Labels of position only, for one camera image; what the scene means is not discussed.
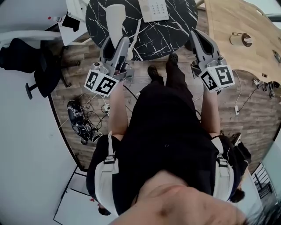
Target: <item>white device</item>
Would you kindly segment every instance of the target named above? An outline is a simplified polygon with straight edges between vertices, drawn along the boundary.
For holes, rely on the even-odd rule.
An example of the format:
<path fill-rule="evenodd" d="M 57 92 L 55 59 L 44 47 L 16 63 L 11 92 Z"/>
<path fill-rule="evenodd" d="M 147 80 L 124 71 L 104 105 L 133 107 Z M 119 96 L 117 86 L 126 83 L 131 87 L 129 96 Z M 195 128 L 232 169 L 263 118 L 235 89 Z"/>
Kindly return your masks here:
<path fill-rule="evenodd" d="M 89 0 L 66 0 L 68 16 L 81 22 L 85 22 L 88 4 Z"/>
<path fill-rule="evenodd" d="M 237 105 L 234 106 L 234 110 L 235 110 L 235 114 L 238 116 L 239 115 L 239 109 L 238 109 Z"/>
<path fill-rule="evenodd" d="M 168 20 L 165 0 L 138 0 L 144 22 Z"/>
<path fill-rule="evenodd" d="M 108 33 L 114 48 L 117 47 L 119 40 L 123 37 L 122 24 L 126 19 L 125 6 L 114 4 L 106 8 L 106 24 Z M 128 49 L 127 60 L 133 58 L 132 49 Z"/>

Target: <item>shoulder strap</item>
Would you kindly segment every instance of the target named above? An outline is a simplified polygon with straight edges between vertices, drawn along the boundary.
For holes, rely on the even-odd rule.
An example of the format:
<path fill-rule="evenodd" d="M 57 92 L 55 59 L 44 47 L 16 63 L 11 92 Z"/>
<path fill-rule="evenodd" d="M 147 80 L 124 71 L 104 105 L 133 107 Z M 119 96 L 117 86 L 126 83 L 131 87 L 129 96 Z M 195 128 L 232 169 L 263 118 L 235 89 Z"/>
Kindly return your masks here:
<path fill-rule="evenodd" d="M 231 166 L 222 157 L 223 145 L 219 137 L 215 137 L 212 143 L 218 149 L 219 153 L 216 157 L 216 177 L 215 177 L 215 187 L 213 196 L 227 201 L 231 195 L 231 191 L 234 183 L 234 173 Z"/>
<path fill-rule="evenodd" d="M 118 159 L 112 147 L 112 134 L 108 134 L 108 156 L 99 163 L 95 170 L 95 193 L 97 200 L 108 211 L 118 216 L 112 192 L 112 175 L 119 172 Z"/>

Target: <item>round table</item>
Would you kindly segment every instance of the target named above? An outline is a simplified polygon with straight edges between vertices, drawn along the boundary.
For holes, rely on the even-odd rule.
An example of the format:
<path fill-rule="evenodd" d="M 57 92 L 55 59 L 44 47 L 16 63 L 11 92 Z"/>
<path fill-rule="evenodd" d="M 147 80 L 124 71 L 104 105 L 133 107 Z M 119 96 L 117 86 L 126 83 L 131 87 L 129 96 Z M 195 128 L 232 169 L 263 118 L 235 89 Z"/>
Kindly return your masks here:
<path fill-rule="evenodd" d="M 141 20 L 133 60 L 152 60 L 176 51 L 189 40 L 189 32 L 197 24 L 197 8 L 194 0 L 166 0 L 169 20 L 144 23 L 138 0 L 90 0 L 86 11 L 88 32 L 99 47 L 109 36 L 105 9 L 112 4 L 123 4 L 126 19 L 123 34 L 132 43 L 138 21 Z"/>

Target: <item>cable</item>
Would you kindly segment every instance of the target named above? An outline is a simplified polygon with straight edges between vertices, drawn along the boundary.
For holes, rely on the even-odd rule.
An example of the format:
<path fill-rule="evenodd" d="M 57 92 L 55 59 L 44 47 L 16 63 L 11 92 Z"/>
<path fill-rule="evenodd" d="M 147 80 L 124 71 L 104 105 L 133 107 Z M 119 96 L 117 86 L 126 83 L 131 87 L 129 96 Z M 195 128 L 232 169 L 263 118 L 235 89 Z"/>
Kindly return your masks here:
<path fill-rule="evenodd" d="M 63 124 L 65 124 L 68 120 L 69 120 L 69 118 L 67 118 L 67 120 L 66 120 L 65 122 L 63 122 L 58 128 L 60 129 L 61 126 L 62 126 Z"/>
<path fill-rule="evenodd" d="M 107 113 L 107 114 L 108 114 L 108 111 L 103 111 L 103 110 L 102 110 L 102 107 L 105 107 L 106 105 L 108 106 L 108 109 L 110 109 L 110 105 L 109 105 L 109 104 L 105 104 L 105 105 L 102 105 L 102 106 L 101 106 L 101 111 L 102 111 L 103 113 Z"/>
<path fill-rule="evenodd" d="M 101 127 L 102 127 L 102 120 L 103 120 L 107 115 L 108 115 L 108 114 L 105 114 L 104 117 L 102 117 L 102 119 L 100 120 L 100 122 L 97 124 L 97 126 L 96 126 L 96 129 L 97 129 L 97 130 L 101 129 Z"/>
<path fill-rule="evenodd" d="M 129 88 L 127 88 L 125 85 L 123 85 L 134 97 L 135 97 L 135 99 L 137 100 L 137 97 L 130 91 L 130 89 Z"/>
<path fill-rule="evenodd" d="M 139 35 L 140 27 L 141 27 L 141 19 L 139 19 L 139 22 L 137 24 L 136 33 L 135 33 L 135 35 L 133 37 L 133 42 L 131 43 L 131 45 L 129 47 L 131 50 L 133 50 L 133 47 L 135 46 L 135 43 L 137 42 L 137 36 Z"/>
<path fill-rule="evenodd" d="M 240 110 L 238 110 L 238 113 L 243 109 L 244 105 L 246 104 L 246 102 L 251 98 L 251 96 L 255 93 L 256 90 L 258 90 L 259 88 L 257 87 L 250 95 L 250 97 L 244 102 L 243 106 L 241 107 Z"/>
<path fill-rule="evenodd" d="M 200 115 L 200 117 L 201 117 L 201 113 L 200 112 L 198 112 L 198 110 L 195 110 L 199 115 Z"/>
<path fill-rule="evenodd" d="M 235 70 L 233 70 L 235 73 L 236 73 L 236 75 L 237 75 L 237 77 L 238 77 L 238 80 L 239 80 L 239 84 L 240 84 L 240 93 L 239 93 L 239 95 L 238 95 L 238 98 L 236 99 L 236 102 L 235 102 L 235 105 L 237 104 L 237 101 L 238 101 L 238 99 L 239 99 L 239 97 L 240 97 L 240 95 L 241 95 L 241 92 L 242 92 L 242 86 L 241 86 L 241 81 L 240 81 L 240 78 L 239 78 L 239 76 L 238 76 L 238 73 L 235 71 Z"/>
<path fill-rule="evenodd" d="M 88 94 L 81 94 L 81 95 L 79 96 L 79 100 L 80 100 L 80 98 L 81 98 L 83 95 L 87 96 L 88 99 L 89 99 L 89 101 L 87 101 L 86 104 L 85 104 L 83 107 L 81 107 L 81 110 L 83 110 L 83 109 L 88 105 L 88 103 L 90 103 L 89 106 L 86 108 L 86 117 L 87 117 L 87 120 L 91 123 L 91 121 L 89 120 L 89 118 L 90 118 L 91 115 L 94 113 L 95 116 L 97 116 L 97 117 L 99 118 L 100 122 L 101 122 L 100 117 L 95 113 L 94 107 L 93 107 L 93 105 L 92 105 L 92 99 L 93 99 L 94 97 L 96 97 L 97 95 L 99 95 L 99 96 L 101 96 L 101 95 L 100 95 L 100 94 L 95 94 L 92 98 L 90 98 Z M 68 120 L 69 120 L 69 118 L 67 118 L 67 120 L 66 120 L 65 122 L 63 122 L 58 128 L 61 128 Z"/>
<path fill-rule="evenodd" d="M 126 106 L 126 105 L 125 105 L 125 106 Z M 128 106 L 126 106 L 126 108 L 127 108 L 127 109 L 131 112 L 131 113 L 133 112 L 132 110 L 130 110 L 130 109 L 129 109 L 129 107 L 128 107 Z"/>
<path fill-rule="evenodd" d="M 193 100 L 193 102 L 197 101 L 197 100 L 198 100 L 198 99 L 200 99 L 202 96 L 203 96 L 203 95 L 201 95 L 199 98 L 197 98 L 197 99 Z"/>

